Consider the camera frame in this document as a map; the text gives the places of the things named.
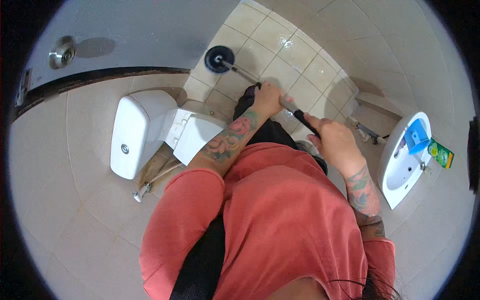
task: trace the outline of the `black hair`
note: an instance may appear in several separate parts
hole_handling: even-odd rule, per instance
[[[362,296],[359,298],[352,298],[350,297],[350,295],[347,294],[347,296],[351,300],[363,300],[363,299],[365,300],[366,299],[368,300],[401,300],[402,299],[400,293],[397,290],[395,290],[393,286],[389,285],[388,283],[382,280],[377,279],[376,276],[374,278],[371,270],[367,271],[365,284],[358,281],[346,280],[346,279],[335,279],[335,280],[330,280],[328,282],[335,282],[335,281],[350,282],[350,283],[358,284],[363,287]]]

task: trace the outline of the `plunger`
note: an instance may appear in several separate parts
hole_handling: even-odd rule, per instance
[[[232,49],[225,47],[225,46],[215,46],[210,48],[207,53],[205,54],[205,67],[215,73],[215,74],[225,74],[228,71],[233,71],[240,75],[241,77],[245,78],[246,80],[250,81],[253,85],[257,86],[258,88],[262,88],[262,84],[258,82],[255,78],[245,74],[239,68],[234,66],[235,63],[235,55],[233,54]],[[303,125],[305,125],[308,129],[310,129],[313,134],[315,134],[318,138],[320,138],[320,134],[318,131],[313,128],[307,120],[305,120],[303,116],[303,111],[301,111],[297,105],[293,102],[288,102],[285,99],[280,100],[280,104],[288,109],[295,118],[297,118]]]

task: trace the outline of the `person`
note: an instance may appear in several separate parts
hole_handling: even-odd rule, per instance
[[[398,295],[395,247],[385,238],[377,189],[352,132],[304,114],[321,137],[308,139],[345,180],[345,199],[326,168],[270,120],[283,97],[268,82],[249,87],[234,121],[166,185],[140,254],[144,289],[152,299],[183,299],[172,291],[202,241],[207,247],[222,244],[224,251],[207,250],[196,259],[203,262],[200,270],[214,268],[210,259],[220,261],[214,299]],[[216,219],[223,222],[224,243],[204,242]]]

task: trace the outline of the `flush button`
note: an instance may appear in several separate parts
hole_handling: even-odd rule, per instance
[[[121,151],[125,154],[128,154],[128,146],[125,144],[121,145]]]

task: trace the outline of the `tiled floor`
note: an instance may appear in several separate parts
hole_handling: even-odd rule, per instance
[[[238,4],[209,48],[217,45],[230,47],[240,69],[259,81],[276,83],[286,96],[295,98],[300,109],[314,116],[343,122],[357,106],[353,99],[357,87],[321,45],[252,0]],[[212,74],[202,58],[184,88],[189,99],[205,102],[218,118],[229,121],[238,99],[250,85],[233,72]],[[309,143],[306,135],[310,131],[290,112],[284,109],[275,120],[295,140]]]

